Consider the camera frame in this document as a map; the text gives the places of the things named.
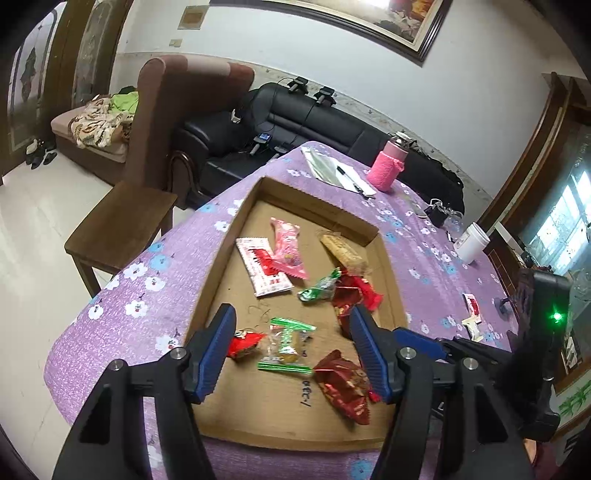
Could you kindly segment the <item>small red candy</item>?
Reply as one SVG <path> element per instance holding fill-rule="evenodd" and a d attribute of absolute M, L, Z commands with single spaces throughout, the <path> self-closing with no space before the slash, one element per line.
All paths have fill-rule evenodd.
<path fill-rule="evenodd" d="M 236 330 L 228 346 L 228 358 L 238 360 L 256 350 L 266 334 L 252 329 Z"/>

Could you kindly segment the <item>white red snack packet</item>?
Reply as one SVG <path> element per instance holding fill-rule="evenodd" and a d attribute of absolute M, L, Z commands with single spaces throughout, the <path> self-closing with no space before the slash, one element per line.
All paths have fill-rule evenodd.
<path fill-rule="evenodd" d="M 290 279 L 273 267 L 269 240 L 263 237 L 239 237 L 235 240 L 235 246 L 249 273 L 256 298 L 290 292 L 293 288 Z"/>

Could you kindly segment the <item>wooden glass door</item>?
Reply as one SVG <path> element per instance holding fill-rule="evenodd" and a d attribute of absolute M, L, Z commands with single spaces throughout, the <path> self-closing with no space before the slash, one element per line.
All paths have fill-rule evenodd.
<path fill-rule="evenodd" d="M 1 28 L 15 30 L 1 55 L 1 174 L 25 161 L 36 139 L 53 141 L 50 121 L 107 91 L 130 1 L 41 1 L 22 26 L 1 3 Z"/>

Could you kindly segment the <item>black shoes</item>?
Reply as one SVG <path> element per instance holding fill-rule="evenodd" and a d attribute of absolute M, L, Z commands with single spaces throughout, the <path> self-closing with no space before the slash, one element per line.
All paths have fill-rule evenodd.
<path fill-rule="evenodd" d="M 56 143 L 54 140 L 44 141 L 35 138 L 25 150 L 25 164 L 32 170 L 41 165 L 50 164 L 57 156 Z"/>

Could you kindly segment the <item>black phone stand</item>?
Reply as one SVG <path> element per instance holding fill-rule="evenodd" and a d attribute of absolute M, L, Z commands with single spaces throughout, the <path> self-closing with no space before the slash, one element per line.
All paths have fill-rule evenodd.
<path fill-rule="evenodd" d="M 517 307 L 515 306 L 515 298 L 513 296 L 506 296 L 504 298 L 495 297 L 493 305 L 498 315 L 505 321 L 511 318 L 518 319 Z"/>

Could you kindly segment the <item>small white red packet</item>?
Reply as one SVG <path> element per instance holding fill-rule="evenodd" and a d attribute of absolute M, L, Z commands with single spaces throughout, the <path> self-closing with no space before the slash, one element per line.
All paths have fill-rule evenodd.
<path fill-rule="evenodd" d="M 481 342 L 484 335 L 479 329 L 479 324 L 482 322 L 480 305 L 473 294 L 463 293 L 463 298 L 469 316 L 462 321 L 462 325 L 468 330 L 471 341 Z"/>

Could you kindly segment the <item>green clear cookie packet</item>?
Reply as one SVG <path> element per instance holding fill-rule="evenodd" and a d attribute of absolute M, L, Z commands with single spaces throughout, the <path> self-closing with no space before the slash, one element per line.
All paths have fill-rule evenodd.
<path fill-rule="evenodd" d="M 257 362 L 259 371 L 310 376 L 312 368 L 305 363 L 304 344 L 317 328 L 283 317 L 273 317 L 269 325 L 266 354 Z"/>

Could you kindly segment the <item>pink sleeved water bottle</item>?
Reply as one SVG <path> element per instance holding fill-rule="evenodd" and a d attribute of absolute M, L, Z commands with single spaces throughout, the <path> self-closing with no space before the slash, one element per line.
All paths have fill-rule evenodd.
<path fill-rule="evenodd" d="M 413 139 L 402 131 L 394 133 L 370 167 L 367 180 L 377 190 L 387 192 L 394 180 L 405 170 L 409 145 Z"/>

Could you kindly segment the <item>red foil snack bag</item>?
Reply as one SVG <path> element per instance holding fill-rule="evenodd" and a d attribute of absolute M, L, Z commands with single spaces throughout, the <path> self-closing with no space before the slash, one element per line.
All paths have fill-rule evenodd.
<path fill-rule="evenodd" d="M 335 412 L 355 424 L 370 425 L 370 404 L 381 397 L 370 385 L 363 368 L 334 350 L 312 369 L 315 381 Z"/>

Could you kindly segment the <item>wooden side table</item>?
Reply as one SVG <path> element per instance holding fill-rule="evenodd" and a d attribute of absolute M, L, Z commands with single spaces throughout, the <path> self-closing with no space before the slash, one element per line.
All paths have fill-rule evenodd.
<path fill-rule="evenodd" d="M 172 228 L 176 200 L 173 193 L 120 181 L 86 215 L 64 249 L 90 296 L 100 291 L 95 270 L 116 275 Z"/>

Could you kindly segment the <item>purple floral tablecloth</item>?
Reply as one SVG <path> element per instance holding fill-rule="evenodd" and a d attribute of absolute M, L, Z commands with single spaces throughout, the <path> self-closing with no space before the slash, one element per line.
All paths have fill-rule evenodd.
<path fill-rule="evenodd" d="M 365 177 L 366 168 L 338 151 L 308 142 L 276 158 L 200 207 L 166 233 L 97 293 L 55 342 L 44 379 L 67 421 L 73 421 L 110 361 L 158 360 L 183 346 L 218 307 L 235 307 L 240 329 L 267 332 L 276 317 L 311 324 L 304 364 L 332 350 L 356 360 L 328 301 L 307 305 L 287 292 L 257 297 L 236 240 L 273 240 L 273 219 L 300 226 L 298 248 L 315 283 L 335 267 L 320 236 L 335 231 L 368 261 L 370 285 L 383 299 L 374 318 L 431 338 L 464 338 L 467 295 L 480 308 L 487 346 L 508 349 L 518 329 L 502 319 L 504 296 L 488 257 L 463 261 L 452 236 L 423 214 L 405 176 L 387 192 L 363 199 L 312 175 L 308 158 L 329 157 Z M 219 479 L 367 479 L 393 418 L 384 403 L 370 423 L 346 419 L 310 375 L 259 370 L 264 350 L 226 360 L 214 392 L 194 409 L 207 456 Z"/>

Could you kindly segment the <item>white papers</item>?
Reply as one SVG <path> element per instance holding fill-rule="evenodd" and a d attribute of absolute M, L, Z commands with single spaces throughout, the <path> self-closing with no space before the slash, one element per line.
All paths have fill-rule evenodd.
<path fill-rule="evenodd" d="M 311 169 L 311 174 L 325 184 L 359 194 L 356 192 L 356 189 L 353 187 L 352 183 L 349 182 L 345 176 L 339 174 L 337 168 L 335 168 L 337 166 L 341 166 L 342 169 L 344 169 L 346 173 L 348 173 L 349 176 L 353 178 L 356 184 L 362 187 L 363 192 L 365 192 L 370 198 L 377 194 L 377 191 L 373 189 L 369 183 L 363 180 L 362 177 L 356 173 L 356 170 L 353 169 L 353 167 L 339 162 L 334 157 L 321 153 L 315 148 L 303 147 L 301 148 L 301 153 L 303 153 L 304 158 L 307 160 L 308 168 Z"/>

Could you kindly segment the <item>framed wall painting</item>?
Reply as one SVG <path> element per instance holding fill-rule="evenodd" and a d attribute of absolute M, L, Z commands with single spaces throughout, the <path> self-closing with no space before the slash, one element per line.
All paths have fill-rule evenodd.
<path fill-rule="evenodd" d="M 297 15 L 378 43 L 423 65 L 452 6 L 436 1 L 211 1 L 211 7 Z"/>

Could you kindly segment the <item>pink snack packet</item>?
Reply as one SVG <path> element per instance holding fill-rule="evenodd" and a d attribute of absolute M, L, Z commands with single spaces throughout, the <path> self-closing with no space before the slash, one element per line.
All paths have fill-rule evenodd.
<path fill-rule="evenodd" d="M 274 217 L 270 218 L 270 225 L 274 232 L 274 250 L 271 256 L 273 268 L 287 276 L 308 280 L 308 272 L 305 271 L 298 247 L 300 226 Z"/>

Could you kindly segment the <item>beige biscuit bar packet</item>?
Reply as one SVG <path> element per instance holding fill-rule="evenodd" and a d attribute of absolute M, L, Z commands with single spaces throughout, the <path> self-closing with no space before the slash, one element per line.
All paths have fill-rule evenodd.
<path fill-rule="evenodd" d="M 369 262 L 363 258 L 339 232 L 322 231 L 318 240 L 339 261 L 346 272 L 352 276 L 366 276 L 370 272 Z"/>

